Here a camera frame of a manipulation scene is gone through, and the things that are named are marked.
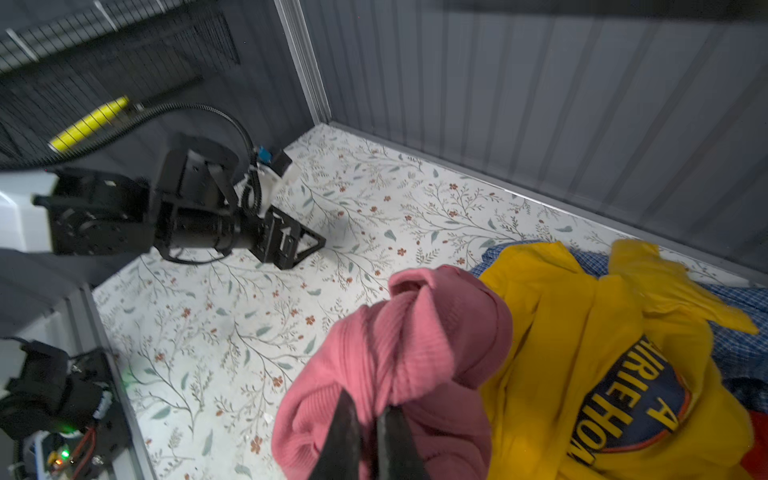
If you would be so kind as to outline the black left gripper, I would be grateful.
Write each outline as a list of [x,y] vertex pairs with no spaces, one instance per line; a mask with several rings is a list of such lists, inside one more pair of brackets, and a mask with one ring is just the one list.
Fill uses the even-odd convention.
[[246,249],[263,264],[290,270],[325,247],[326,238],[275,206],[263,218],[247,210],[236,186],[250,161],[213,140],[174,134],[150,193],[154,248],[176,264],[183,250],[212,249],[214,263]]

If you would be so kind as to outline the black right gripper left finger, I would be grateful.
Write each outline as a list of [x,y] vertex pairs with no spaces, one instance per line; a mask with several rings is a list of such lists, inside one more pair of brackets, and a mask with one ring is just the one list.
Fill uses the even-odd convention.
[[342,390],[309,480],[358,480],[362,436],[352,397]]

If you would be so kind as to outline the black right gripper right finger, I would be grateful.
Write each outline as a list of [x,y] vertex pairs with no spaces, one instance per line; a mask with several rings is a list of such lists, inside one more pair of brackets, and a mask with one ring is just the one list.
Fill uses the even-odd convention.
[[376,422],[377,479],[429,480],[403,410],[387,407]]

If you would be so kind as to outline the dark pink ribbed cloth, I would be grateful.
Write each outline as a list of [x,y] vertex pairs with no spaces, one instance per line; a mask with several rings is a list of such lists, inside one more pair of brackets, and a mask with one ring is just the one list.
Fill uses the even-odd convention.
[[491,427],[480,387],[510,351],[510,310],[453,266],[399,272],[389,293],[337,321],[282,399],[271,448],[287,478],[309,477],[342,394],[354,403],[364,458],[374,453],[377,418],[399,407],[432,478],[488,475]]

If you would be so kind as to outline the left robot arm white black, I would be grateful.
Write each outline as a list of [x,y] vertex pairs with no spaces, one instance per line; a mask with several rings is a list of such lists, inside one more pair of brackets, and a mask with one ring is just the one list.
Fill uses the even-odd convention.
[[273,198],[299,177],[284,152],[258,148],[252,160],[202,137],[178,133],[153,181],[64,168],[1,176],[1,246],[24,253],[105,256],[158,251],[197,265],[187,250],[211,250],[213,262],[247,250],[289,270],[326,244]]

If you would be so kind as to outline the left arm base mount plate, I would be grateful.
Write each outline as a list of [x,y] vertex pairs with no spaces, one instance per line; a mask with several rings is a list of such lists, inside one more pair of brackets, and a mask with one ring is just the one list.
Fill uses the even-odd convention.
[[133,443],[107,351],[13,339],[25,358],[1,397],[12,479],[96,479]]

